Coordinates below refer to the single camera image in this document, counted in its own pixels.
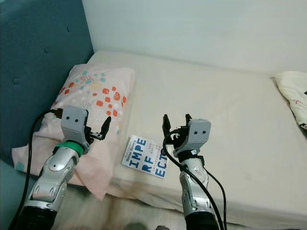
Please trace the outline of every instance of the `white wall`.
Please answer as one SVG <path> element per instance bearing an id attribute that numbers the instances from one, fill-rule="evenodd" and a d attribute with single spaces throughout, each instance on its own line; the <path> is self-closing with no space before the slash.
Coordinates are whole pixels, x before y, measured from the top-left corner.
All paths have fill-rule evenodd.
<path id="1" fill-rule="evenodd" d="M 307 0 L 83 0 L 94 50 L 307 71 Z"/>

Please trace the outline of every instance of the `teal upholstered headboard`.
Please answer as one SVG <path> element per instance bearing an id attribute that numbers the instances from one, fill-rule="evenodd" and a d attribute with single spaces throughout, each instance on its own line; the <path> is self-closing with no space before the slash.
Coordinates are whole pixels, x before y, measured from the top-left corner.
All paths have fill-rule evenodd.
<path id="1" fill-rule="evenodd" d="M 1 10 L 1 159 L 24 146 L 70 69 L 93 54 L 82 0 L 5 0 Z"/>

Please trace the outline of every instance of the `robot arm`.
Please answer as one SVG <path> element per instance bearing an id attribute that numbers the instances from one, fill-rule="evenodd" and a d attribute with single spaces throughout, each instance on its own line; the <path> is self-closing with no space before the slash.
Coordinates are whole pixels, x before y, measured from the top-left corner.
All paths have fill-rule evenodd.
<path id="1" fill-rule="evenodd" d="M 207 189 L 209 178 L 204 170 L 204 159 L 197 154 L 209 138 L 211 123 L 203 119 L 192 119 L 186 115 L 186 125 L 177 127 L 174 138 L 170 137 L 170 123 L 167 115 L 163 118 L 163 132 L 167 144 L 174 146 L 174 156 L 180 164 L 194 174 Z M 185 171 L 180 173 L 182 205 L 187 230 L 218 230 L 214 210 L 208 196 L 198 183 Z"/>
<path id="2" fill-rule="evenodd" d="M 63 142 L 55 147 L 53 155 L 45 162 L 18 218 L 17 230 L 51 229 L 75 165 L 82 155 L 88 153 L 94 138 L 105 138 L 111 122 L 111 117 L 108 117 L 101 132 L 93 133 L 86 126 L 88 112 L 85 109 L 67 106 L 57 117 L 62 118 Z"/>

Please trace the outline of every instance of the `green ring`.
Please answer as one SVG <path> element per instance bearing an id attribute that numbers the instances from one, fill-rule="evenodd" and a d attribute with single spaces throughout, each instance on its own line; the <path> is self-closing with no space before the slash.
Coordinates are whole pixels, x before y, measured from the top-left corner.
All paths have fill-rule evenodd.
<path id="1" fill-rule="evenodd" d="M 57 147 L 67 147 L 67 148 L 70 148 L 72 150 L 75 150 L 79 157 L 82 156 L 82 154 L 84 153 L 84 149 L 81 145 L 75 143 L 75 142 L 72 142 L 72 141 L 66 141 L 66 142 L 61 142 L 59 144 L 57 144 Z"/>

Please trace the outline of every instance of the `floor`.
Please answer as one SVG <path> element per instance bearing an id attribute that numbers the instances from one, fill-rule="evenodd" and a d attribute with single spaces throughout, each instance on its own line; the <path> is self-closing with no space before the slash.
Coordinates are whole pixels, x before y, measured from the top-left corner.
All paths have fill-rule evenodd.
<path id="1" fill-rule="evenodd" d="M 53 230 L 155 230 L 158 225 L 170 230 L 186 229 L 180 212 L 110 195 L 99 201 L 86 190 L 69 187 Z M 229 230 L 247 229 L 227 226 Z"/>

